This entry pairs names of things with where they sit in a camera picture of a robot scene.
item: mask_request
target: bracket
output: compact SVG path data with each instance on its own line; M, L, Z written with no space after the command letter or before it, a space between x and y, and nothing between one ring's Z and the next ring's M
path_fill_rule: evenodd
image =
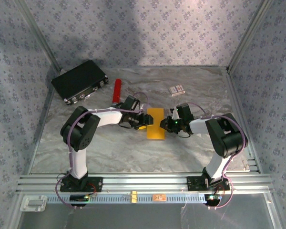
M81 179L69 175L61 181L61 192L101 192L103 177L89 177L86 173Z
M214 190L217 187L220 187L224 191L230 190L229 181L226 178L218 180L211 185L208 183L208 179L203 176L197 177L186 177L187 189L188 191L207 191Z

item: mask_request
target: yellow tag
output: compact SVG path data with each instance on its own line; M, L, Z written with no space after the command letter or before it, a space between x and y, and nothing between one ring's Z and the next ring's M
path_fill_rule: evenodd
M138 203L138 192L137 191L131 191L131 203Z
M153 201L154 202L165 202L166 194L153 194Z

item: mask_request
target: red cylinder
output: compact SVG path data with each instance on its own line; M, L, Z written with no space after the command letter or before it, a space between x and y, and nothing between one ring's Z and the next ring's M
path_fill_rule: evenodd
M122 80L116 79L114 83L114 92L112 98L113 104L118 104L120 102L121 87L122 87Z

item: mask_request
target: yellow sponge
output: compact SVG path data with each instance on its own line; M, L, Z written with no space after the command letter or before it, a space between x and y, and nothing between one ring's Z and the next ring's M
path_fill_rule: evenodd
M164 140L164 129L160 127L160 122L164 119L164 109L148 108L147 113L153 117L153 125L146 127L147 139Z

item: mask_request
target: black case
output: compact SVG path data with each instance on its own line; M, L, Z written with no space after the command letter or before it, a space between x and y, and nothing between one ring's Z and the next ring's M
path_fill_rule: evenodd
M89 98L108 83L106 74L93 62L87 61L51 81L55 90L68 105Z

